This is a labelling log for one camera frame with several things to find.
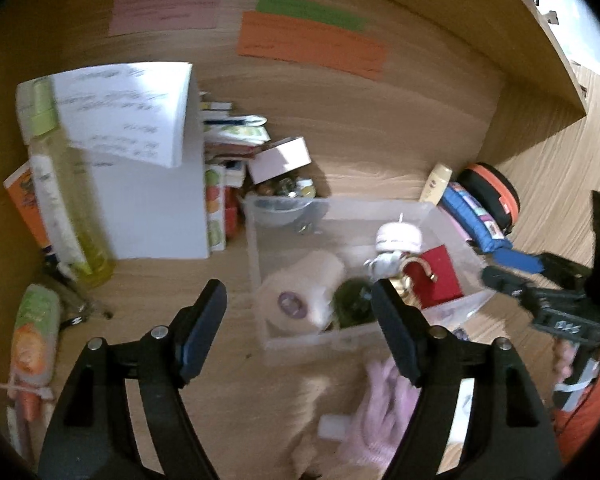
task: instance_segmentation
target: cable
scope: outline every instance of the cable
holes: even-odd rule
[[[54,393],[51,388],[35,388],[31,386],[20,386],[19,384],[0,383],[0,390],[15,390],[17,392],[28,392],[36,394],[43,400],[53,400]]]
[[[564,423],[563,427],[560,430],[556,430],[555,431],[555,436],[561,436],[561,434],[563,434],[566,429],[567,426],[569,425],[569,423],[573,420],[573,418],[577,415],[577,413],[580,411],[581,407],[584,406],[587,401],[589,400],[589,397],[591,396],[591,394],[593,393],[593,390],[596,389],[596,386],[598,386],[598,384],[600,383],[599,381],[600,378],[600,368],[598,368],[598,373],[596,375],[596,377],[594,378],[594,380],[596,381],[594,384],[591,385],[590,390],[587,392],[587,395],[584,397],[583,400],[580,401],[580,403],[576,406],[576,409],[573,410],[573,412],[571,413],[571,415],[569,416],[569,418],[567,419],[567,421]]]

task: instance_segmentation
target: pink sticky note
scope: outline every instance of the pink sticky note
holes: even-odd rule
[[[216,28],[220,0],[114,0],[109,35]]]

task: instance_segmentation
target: blue pencil case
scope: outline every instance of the blue pencil case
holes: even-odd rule
[[[446,186],[440,202],[483,253],[513,247],[487,210],[457,182]]]

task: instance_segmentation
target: plastic bottle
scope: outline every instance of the plastic bottle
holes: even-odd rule
[[[96,238],[78,195],[66,134],[56,110],[49,78],[33,83],[29,160],[46,232],[58,259],[87,286],[106,282],[113,273],[104,243]]]
[[[42,388],[51,381],[60,327],[60,298],[41,285],[29,285],[22,297],[11,342],[11,373],[17,385]],[[24,407],[25,419],[40,416],[40,397],[13,391]]]
[[[424,189],[420,195],[420,202],[431,202],[437,205],[445,192],[446,186],[451,179],[453,171],[440,162],[433,168],[424,184]]]

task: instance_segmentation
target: pen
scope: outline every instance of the pen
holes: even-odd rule
[[[227,117],[225,119],[207,119],[205,124],[222,124],[230,126],[262,126],[267,122],[267,118],[261,115],[246,115]]]

